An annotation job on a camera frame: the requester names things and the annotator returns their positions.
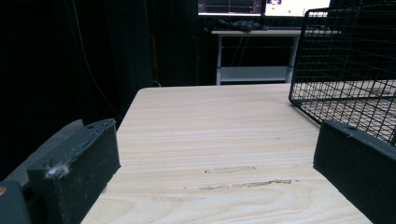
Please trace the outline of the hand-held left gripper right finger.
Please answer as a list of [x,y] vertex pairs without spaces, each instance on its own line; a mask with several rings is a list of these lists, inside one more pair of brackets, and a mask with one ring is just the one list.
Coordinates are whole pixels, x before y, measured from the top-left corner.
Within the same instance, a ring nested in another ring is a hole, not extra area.
[[374,224],[396,224],[396,147],[324,120],[313,167]]

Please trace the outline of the computer monitor with dark screen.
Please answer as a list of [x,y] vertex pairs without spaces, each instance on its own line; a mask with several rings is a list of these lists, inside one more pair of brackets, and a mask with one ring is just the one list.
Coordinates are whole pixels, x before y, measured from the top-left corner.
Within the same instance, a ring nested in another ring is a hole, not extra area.
[[199,16],[260,17],[264,9],[263,0],[198,0]]

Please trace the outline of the dark cloth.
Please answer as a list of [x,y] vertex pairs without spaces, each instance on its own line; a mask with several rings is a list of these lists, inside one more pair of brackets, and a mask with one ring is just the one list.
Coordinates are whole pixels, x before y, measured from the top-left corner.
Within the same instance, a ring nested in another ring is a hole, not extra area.
[[252,31],[267,31],[266,25],[261,25],[256,21],[231,21],[229,19],[214,18],[211,19],[206,27],[206,32],[211,31],[241,31],[249,33]]

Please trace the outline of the white metal desk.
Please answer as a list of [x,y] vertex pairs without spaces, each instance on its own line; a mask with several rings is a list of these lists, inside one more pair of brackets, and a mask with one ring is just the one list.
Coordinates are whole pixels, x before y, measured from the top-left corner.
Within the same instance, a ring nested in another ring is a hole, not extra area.
[[[216,84],[230,82],[290,82],[295,55],[297,51],[300,30],[268,30],[268,31],[212,31],[218,37],[218,53],[216,66]],[[291,37],[289,63],[283,66],[226,66],[221,65],[223,37]]]

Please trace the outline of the computer monitor with white screen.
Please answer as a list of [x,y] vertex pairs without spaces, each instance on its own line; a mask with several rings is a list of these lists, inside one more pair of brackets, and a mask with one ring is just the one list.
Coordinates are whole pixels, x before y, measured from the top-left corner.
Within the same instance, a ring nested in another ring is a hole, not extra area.
[[266,17],[303,17],[309,9],[328,7],[331,0],[266,0]]

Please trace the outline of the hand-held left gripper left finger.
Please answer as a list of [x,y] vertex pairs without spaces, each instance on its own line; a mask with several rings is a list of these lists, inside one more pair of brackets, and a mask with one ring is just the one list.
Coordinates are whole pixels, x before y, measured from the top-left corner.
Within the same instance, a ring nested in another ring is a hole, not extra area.
[[0,181],[0,224],[80,224],[119,169],[115,120],[73,121]]

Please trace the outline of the dark curtain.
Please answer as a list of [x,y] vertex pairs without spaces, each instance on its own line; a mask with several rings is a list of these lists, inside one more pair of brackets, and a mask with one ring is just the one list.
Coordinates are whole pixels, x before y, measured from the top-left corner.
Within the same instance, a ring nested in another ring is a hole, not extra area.
[[193,85],[198,0],[0,0],[0,181],[64,125]]

